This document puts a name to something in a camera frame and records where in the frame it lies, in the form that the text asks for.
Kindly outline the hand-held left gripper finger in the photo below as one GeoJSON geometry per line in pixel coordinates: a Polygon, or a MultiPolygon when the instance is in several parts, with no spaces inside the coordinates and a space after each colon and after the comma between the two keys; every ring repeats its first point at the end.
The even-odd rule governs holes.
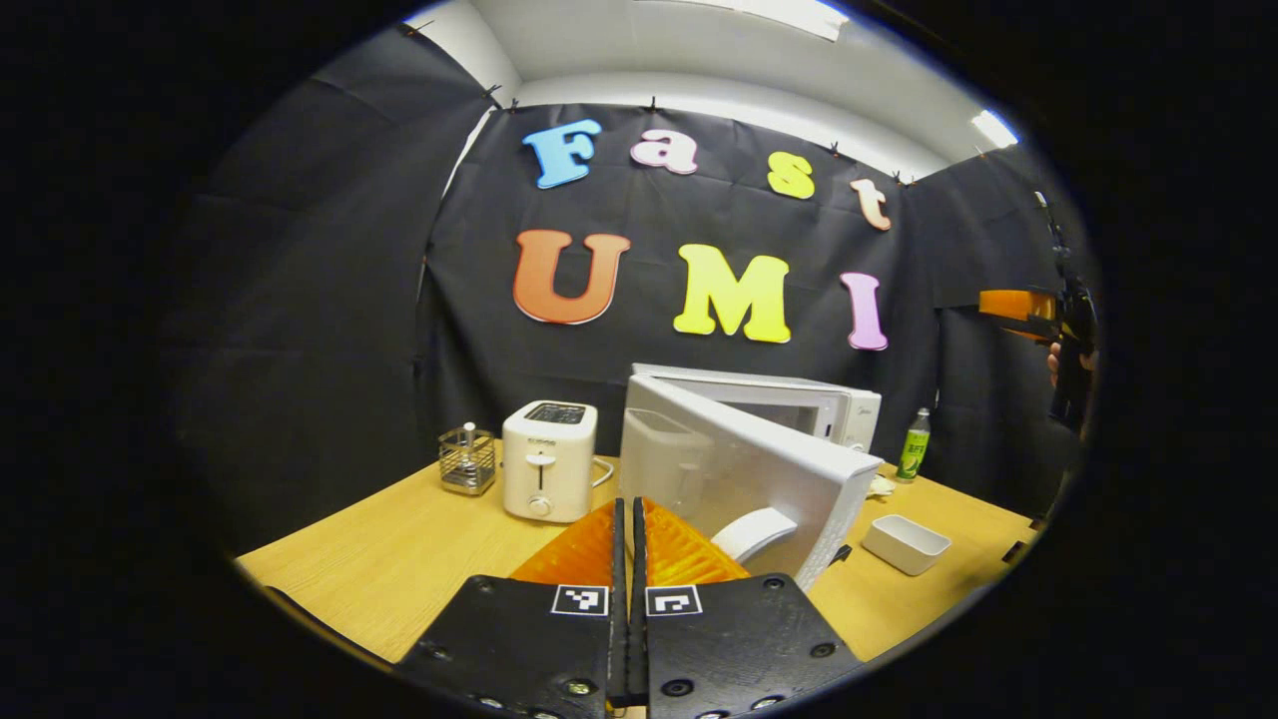
{"type": "Polygon", "coordinates": [[[472,718],[606,718],[626,686],[624,501],[573,524],[544,547],[562,556],[593,538],[550,581],[465,579],[397,660],[397,678],[472,718]]]}
{"type": "Polygon", "coordinates": [[[633,504],[631,685],[651,718],[777,718],[861,662],[789,573],[748,576],[654,501],[633,504]]]}

